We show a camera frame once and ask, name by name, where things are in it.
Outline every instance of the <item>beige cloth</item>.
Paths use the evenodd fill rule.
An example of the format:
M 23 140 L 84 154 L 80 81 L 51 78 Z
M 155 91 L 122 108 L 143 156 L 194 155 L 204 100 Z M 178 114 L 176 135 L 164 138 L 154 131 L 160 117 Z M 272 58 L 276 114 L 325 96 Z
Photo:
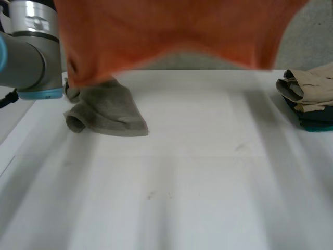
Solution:
M 333 106 L 333 63 L 309 71 L 287 70 L 276 82 L 285 98 L 297 103 L 296 110 L 309 112 Z

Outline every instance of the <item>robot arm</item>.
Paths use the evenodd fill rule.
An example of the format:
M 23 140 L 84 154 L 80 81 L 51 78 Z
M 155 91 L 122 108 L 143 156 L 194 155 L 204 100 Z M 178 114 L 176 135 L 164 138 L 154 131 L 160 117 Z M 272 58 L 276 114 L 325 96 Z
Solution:
M 10 2 L 12 36 L 0 32 L 0 85 L 21 99 L 62 97 L 58 19 L 52 1 Z

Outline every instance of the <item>gray wall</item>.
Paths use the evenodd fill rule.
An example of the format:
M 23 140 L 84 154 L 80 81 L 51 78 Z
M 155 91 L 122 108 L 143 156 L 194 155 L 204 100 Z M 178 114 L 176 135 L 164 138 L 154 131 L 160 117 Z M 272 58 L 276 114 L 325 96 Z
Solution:
M 332 1 L 311 0 L 295 16 L 286 30 L 275 68 L 306 70 L 332 61 Z M 155 60 L 143 69 L 237 69 L 237 67 L 207 55 L 176 53 Z

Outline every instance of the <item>black cable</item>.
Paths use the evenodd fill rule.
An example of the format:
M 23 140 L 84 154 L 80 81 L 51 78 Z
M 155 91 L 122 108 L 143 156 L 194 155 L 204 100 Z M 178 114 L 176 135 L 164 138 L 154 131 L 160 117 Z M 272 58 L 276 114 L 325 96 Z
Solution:
M 14 103 L 19 99 L 16 89 L 13 92 L 9 92 L 5 98 L 0 100 L 0 108 L 6 107 L 10 103 Z

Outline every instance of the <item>pile of clothes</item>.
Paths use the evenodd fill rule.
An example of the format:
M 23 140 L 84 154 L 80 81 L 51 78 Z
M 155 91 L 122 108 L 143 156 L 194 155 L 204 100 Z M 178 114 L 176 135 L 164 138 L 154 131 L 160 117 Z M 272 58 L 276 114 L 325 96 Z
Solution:
M 304 129 L 333 130 L 333 63 L 309 71 L 287 70 L 276 88 Z

